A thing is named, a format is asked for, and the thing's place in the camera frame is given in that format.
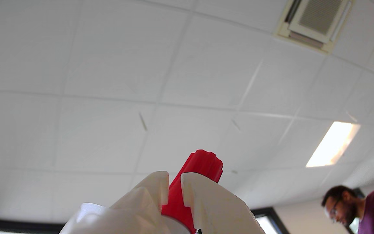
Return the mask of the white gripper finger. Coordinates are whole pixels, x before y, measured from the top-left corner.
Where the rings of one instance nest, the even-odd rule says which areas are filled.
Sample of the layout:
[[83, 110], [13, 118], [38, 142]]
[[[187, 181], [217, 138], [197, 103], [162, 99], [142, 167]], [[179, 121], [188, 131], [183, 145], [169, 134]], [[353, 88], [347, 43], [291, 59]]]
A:
[[181, 175], [183, 203], [193, 227], [202, 234], [264, 234], [250, 208], [211, 179], [194, 172]]
[[110, 207], [83, 203], [60, 233], [169, 234], [161, 214], [168, 194], [168, 172], [153, 172]]

